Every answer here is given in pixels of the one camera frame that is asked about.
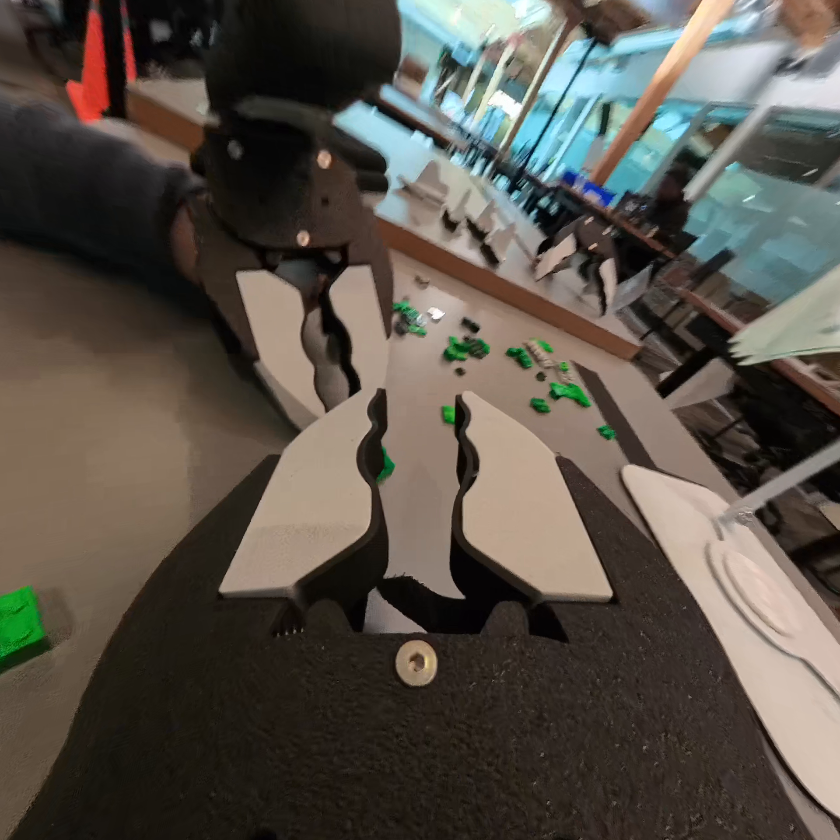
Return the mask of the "orange traffic cone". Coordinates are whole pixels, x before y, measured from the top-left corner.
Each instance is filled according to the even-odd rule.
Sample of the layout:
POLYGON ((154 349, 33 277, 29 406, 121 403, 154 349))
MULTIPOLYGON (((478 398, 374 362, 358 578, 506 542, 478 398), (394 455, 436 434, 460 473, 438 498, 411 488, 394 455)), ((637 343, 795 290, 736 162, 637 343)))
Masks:
POLYGON ((127 2, 88 3, 82 41, 80 80, 68 80, 66 93, 82 123, 124 115, 124 90, 137 78, 127 2))

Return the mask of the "thick wooden support post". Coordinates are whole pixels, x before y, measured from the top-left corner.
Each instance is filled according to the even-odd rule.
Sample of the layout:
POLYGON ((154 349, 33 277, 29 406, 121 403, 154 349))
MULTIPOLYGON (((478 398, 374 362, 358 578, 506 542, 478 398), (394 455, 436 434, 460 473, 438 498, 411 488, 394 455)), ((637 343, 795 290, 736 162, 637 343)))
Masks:
POLYGON ((659 64, 633 111, 598 161, 591 173, 591 182, 597 186, 606 183, 625 154, 655 119, 659 106, 706 44, 714 28, 729 15, 733 5, 733 1, 699 2, 682 34, 659 64))

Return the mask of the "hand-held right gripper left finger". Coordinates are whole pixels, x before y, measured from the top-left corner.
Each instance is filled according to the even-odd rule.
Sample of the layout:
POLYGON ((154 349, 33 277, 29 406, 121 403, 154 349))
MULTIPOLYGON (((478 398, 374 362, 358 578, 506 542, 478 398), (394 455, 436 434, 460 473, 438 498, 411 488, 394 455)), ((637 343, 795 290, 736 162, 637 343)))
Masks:
POLYGON ((384 576, 377 479, 383 388, 356 393, 285 449, 219 585, 224 598, 363 599, 384 576))

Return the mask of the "grey desk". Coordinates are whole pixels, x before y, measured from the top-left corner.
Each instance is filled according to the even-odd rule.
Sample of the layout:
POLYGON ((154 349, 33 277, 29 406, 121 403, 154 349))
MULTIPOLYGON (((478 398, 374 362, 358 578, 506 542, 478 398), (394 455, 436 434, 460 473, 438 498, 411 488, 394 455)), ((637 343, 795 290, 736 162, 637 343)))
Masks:
MULTIPOLYGON (((444 319, 395 338, 382 489, 389 575, 458 595, 448 571, 454 432, 474 391, 573 462, 639 528, 622 450, 572 406, 530 409, 535 381, 505 356, 542 338, 599 375, 661 470, 735 491, 641 371, 457 279, 392 253, 396 295, 444 319)), ((238 376, 214 329, 130 280, 2 243, 2 593, 30 585, 51 649, 2 673, 1 832, 26 813, 93 669, 159 563, 294 430, 238 376)))

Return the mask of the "grey table with wooden edge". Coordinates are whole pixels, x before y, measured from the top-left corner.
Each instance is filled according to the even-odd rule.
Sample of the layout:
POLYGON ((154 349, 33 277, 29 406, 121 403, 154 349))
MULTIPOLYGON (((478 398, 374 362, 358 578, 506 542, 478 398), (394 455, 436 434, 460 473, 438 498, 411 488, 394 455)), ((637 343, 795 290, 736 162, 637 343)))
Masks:
MULTIPOLYGON (((142 130, 185 150, 193 151, 203 139, 208 112, 202 80, 140 80, 129 85, 126 105, 130 120, 142 130)), ((619 318, 598 316, 581 299, 581 283, 574 277, 535 281, 529 247, 519 242, 509 246, 498 268, 490 267, 469 232, 449 234, 435 205, 401 189, 400 177, 413 181, 434 162, 455 198, 470 190, 470 199, 480 201, 480 189, 464 170, 366 103, 350 106, 335 122, 375 147, 388 162, 391 188, 374 210, 388 248, 619 359, 637 356, 640 342, 619 318)))

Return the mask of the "open building instruction booklet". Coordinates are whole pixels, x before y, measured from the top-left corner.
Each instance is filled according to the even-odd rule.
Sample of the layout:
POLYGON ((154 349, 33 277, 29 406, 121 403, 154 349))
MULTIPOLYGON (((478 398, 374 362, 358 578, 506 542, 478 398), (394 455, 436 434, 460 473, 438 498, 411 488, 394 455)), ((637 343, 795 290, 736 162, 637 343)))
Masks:
POLYGON ((746 324, 729 341, 738 364, 763 364, 839 351, 839 267, 746 324))

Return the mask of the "green and grey brick assembly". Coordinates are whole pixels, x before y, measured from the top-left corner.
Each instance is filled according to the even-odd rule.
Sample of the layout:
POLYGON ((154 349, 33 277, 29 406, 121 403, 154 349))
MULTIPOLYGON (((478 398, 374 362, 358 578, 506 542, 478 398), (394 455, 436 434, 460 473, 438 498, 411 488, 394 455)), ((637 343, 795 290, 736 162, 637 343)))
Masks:
POLYGON ((1 596, 1 672, 49 651, 39 601, 31 585, 1 596))

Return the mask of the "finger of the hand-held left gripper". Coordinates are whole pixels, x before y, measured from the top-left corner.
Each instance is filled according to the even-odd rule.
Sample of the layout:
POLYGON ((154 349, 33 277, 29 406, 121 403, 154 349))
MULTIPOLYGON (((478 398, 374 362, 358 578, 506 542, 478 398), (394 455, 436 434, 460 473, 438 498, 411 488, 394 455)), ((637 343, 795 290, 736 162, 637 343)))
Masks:
POLYGON ((326 411, 354 394, 385 386, 389 344, 371 268, 345 269, 319 280, 303 322, 303 350, 326 411))
POLYGON ((302 338, 307 313, 300 291, 266 269, 240 270, 236 281, 255 345, 257 378, 289 423, 302 431, 326 408, 302 338))

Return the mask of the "white book stand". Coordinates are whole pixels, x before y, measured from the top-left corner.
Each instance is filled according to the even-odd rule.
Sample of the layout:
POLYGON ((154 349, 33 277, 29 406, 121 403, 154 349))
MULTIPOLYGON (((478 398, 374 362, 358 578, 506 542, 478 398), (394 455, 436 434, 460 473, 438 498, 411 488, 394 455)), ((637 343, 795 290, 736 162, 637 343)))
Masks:
POLYGON ((839 815, 839 646, 753 530, 753 514, 838 461, 838 443, 728 502, 656 468, 642 446, 624 488, 688 588, 790 776, 839 815))

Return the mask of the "black and white spare gripper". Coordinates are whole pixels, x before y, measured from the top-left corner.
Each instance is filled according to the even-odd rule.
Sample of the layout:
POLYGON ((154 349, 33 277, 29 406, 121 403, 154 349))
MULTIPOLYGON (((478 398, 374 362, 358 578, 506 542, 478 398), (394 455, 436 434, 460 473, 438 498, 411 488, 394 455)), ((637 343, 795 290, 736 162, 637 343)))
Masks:
POLYGON ((534 259, 535 280, 572 268, 584 290, 597 296, 602 316, 609 314, 620 281, 616 229, 597 216, 577 217, 543 240, 534 259))

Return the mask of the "person's left hand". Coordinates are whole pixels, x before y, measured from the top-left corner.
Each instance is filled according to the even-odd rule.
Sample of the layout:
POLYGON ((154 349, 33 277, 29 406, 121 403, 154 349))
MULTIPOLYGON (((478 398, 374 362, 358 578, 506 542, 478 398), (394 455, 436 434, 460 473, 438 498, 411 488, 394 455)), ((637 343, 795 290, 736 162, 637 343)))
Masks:
POLYGON ((210 109, 252 97, 330 113, 390 82, 402 54, 393 1, 225 2, 205 58, 210 109))

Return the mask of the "brown wooden table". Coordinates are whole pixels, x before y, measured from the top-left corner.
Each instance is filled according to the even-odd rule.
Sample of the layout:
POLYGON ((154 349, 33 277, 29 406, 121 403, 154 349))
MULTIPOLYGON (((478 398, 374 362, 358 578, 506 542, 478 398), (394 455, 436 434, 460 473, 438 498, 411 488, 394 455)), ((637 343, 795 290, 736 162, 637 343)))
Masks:
MULTIPOLYGON (((746 323, 724 311, 718 305, 686 287, 669 282, 680 304, 716 324, 717 331, 731 337, 746 327, 746 323)), ((728 342, 705 343, 683 364, 667 374, 656 386, 657 394, 670 410, 708 403, 731 393, 739 377, 732 364, 726 360, 728 342)), ((771 370, 791 382, 811 399, 822 404, 830 413, 838 415, 838 381, 820 379, 804 362, 792 358, 770 363, 771 370)))

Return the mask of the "scattered pile of toy bricks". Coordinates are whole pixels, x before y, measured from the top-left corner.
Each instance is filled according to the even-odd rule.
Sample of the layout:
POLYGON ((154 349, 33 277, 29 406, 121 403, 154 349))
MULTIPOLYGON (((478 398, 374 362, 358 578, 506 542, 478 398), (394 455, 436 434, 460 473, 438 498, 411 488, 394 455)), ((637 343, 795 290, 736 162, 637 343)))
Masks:
MULTIPOLYGON (((418 337, 427 335, 427 324, 438 322, 444 312, 438 308, 420 311, 404 297, 392 304, 395 314, 393 330, 399 335, 413 334, 418 337)), ((442 352, 442 358, 449 364, 458 363, 454 368, 457 376, 464 376, 464 366, 468 359, 483 360, 490 353, 490 345, 480 336, 480 324, 472 318, 463 317, 460 325, 464 330, 462 336, 450 335, 447 345, 442 352)), ((564 362, 556 362, 551 357, 552 348, 541 340, 531 339, 519 345, 512 345, 506 349, 506 357, 515 361, 522 370, 530 370, 535 365, 539 370, 534 377, 538 382, 548 386, 548 397, 535 396, 529 401, 531 409, 540 414, 551 413, 551 403, 568 400, 580 407, 593 406, 591 398, 585 389, 574 380, 570 366, 564 362)))

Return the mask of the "black floor lamp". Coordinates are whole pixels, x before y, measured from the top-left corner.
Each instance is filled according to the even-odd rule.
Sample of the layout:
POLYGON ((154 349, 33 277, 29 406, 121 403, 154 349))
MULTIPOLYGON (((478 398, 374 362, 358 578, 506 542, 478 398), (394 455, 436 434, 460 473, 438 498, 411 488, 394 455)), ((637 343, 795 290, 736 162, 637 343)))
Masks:
POLYGON ((583 106, 574 93, 586 63, 602 47, 592 24, 566 38, 544 72, 530 110, 511 146, 515 175, 540 176, 552 165, 583 106))

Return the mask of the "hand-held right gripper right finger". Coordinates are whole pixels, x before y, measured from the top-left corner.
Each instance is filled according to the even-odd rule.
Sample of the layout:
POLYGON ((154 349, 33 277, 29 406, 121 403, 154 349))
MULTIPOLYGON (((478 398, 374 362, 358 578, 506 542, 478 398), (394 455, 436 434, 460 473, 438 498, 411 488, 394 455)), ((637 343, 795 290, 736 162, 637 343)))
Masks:
POLYGON ((614 592, 556 454, 474 392, 458 396, 465 474, 454 536, 531 604, 607 603, 614 592))

